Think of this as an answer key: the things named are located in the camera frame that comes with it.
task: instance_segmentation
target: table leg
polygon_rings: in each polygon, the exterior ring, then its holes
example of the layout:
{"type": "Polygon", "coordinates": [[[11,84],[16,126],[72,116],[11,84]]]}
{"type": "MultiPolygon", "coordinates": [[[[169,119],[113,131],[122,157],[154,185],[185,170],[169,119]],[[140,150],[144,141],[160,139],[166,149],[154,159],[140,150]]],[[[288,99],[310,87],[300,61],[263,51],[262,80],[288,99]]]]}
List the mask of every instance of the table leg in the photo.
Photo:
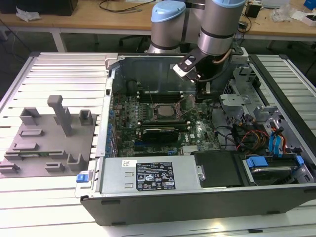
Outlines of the table leg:
{"type": "Polygon", "coordinates": [[[274,43],[275,43],[275,40],[271,40],[267,46],[267,49],[272,49],[274,43]]]}
{"type": "Polygon", "coordinates": [[[51,32],[51,34],[53,35],[58,52],[59,53],[67,52],[65,42],[63,38],[61,37],[60,32],[51,32]]]}
{"type": "Polygon", "coordinates": [[[0,31],[0,40],[7,41],[8,37],[6,36],[5,31],[0,31]]]}

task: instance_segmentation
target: white paper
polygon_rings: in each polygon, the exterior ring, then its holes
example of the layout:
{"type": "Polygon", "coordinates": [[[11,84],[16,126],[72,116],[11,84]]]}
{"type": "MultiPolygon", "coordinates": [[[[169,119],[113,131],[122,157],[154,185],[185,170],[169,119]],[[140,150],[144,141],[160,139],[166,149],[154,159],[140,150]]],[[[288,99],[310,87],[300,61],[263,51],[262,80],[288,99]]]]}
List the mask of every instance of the white paper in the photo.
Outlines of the white paper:
{"type": "Polygon", "coordinates": [[[16,7],[16,11],[17,11],[17,13],[15,15],[26,22],[29,22],[29,20],[41,19],[40,14],[38,12],[22,11],[22,10],[18,9],[17,7],[16,7]]]}
{"type": "Polygon", "coordinates": [[[291,18],[295,20],[303,20],[303,18],[307,15],[308,13],[302,12],[302,11],[295,11],[292,15],[291,18]]]}

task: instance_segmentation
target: wooden table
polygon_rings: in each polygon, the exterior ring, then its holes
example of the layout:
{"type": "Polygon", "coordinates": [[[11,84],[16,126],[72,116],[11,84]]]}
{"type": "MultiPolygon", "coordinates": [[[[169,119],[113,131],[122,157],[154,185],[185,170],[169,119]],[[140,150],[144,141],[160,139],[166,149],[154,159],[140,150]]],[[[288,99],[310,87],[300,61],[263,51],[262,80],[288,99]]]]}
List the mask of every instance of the wooden table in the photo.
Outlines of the wooden table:
{"type": "MultiPolygon", "coordinates": [[[[50,32],[59,52],[66,47],[60,33],[124,34],[150,35],[151,14],[154,4],[141,7],[142,11],[130,14],[117,14],[100,9],[99,0],[79,0],[72,16],[41,15],[42,19],[24,22],[14,14],[0,14],[0,18],[16,31],[50,32]]],[[[293,6],[300,10],[304,0],[292,0],[293,6]]],[[[110,2],[108,8],[118,10],[135,6],[123,0],[110,2]]],[[[252,18],[252,27],[245,39],[315,41],[316,28],[292,20],[291,22],[273,22],[271,10],[263,9],[256,19],[252,18]]],[[[0,31],[7,30],[0,26],[0,31]]]]}

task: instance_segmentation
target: blue tab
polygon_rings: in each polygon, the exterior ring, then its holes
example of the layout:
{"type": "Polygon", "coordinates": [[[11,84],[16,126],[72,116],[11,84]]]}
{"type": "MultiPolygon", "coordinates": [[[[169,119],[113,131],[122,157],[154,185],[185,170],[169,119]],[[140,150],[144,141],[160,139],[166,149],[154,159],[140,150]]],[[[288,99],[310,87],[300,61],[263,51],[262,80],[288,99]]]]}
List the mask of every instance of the blue tab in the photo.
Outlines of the blue tab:
{"type": "Polygon", "coordinates": [[[298,162],[300,165],[303,165],[303,164],[304,164],[304,160],[303,160],[303,158],[302,158],[301,156],[297,156],[296,159],[297,159],[297,162],[298,162]]]}
{"type": "Polygon", "coordinates": [[[246,162],[247,162],[247,165],[248,165],[249,168],[255,166],[254,163],[252,162],[252,159],[250,159],[250,158],[246,159],[246,162]]]}
{"type": "Polygon", "coordinates": [[[153,7],[152,22],[164,22],[175,18],[186,9],[186,4],[181,1],[161,1],[153,7]]]}
{"type": "Polygon", "coordinates": [[[269,152],[272,152],[273,150],[273,140],[274,140],[274,132],[271,133],[270,139],[269,139],[269,152]]]}
{"type": "Polygon", "coordinates": [[[89,182],[89,175],[88,174],[77,174],[77,183],[87,183],[89,182]]]}
{"type": "Polygon", "coordinates": [[[278,150],[280,144],[281,144],[281,137],[278,136],[278,137],[276,137],[275,148],[274,148],[274,151],[273,151],[273,153],[274,153],[275,155],[277,155],[278,157],[281,157],[281,156],[282,156],[282,155],[280,154],[279,150],[278,150]]]}
{"type": "Polygon", "coordinates": [[[248,167],[259,167],[259,166],[268,166],[268,163],[266,161],[265,157],[249,157],[246,159],[246,162],[248,164],[248,167]]]}

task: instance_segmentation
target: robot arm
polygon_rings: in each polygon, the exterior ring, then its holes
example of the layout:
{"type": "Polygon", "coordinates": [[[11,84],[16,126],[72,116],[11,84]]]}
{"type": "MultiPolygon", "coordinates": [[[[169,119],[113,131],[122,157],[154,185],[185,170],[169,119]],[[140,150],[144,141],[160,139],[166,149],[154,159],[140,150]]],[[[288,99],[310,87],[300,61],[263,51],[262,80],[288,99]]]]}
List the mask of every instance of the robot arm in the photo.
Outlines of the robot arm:
{"type": "Polygon", "coordinates": [[[245,0],[206,0],[197,48],[187,54],[174,71],[190,81],[210,82],[218,78],[226,68],[221,68],[226,59],[232,58],[232,42],[237,30],[245,0]],[[210,74],[204,74],[201,65],[205,62],[212,67],[210,74]]]}

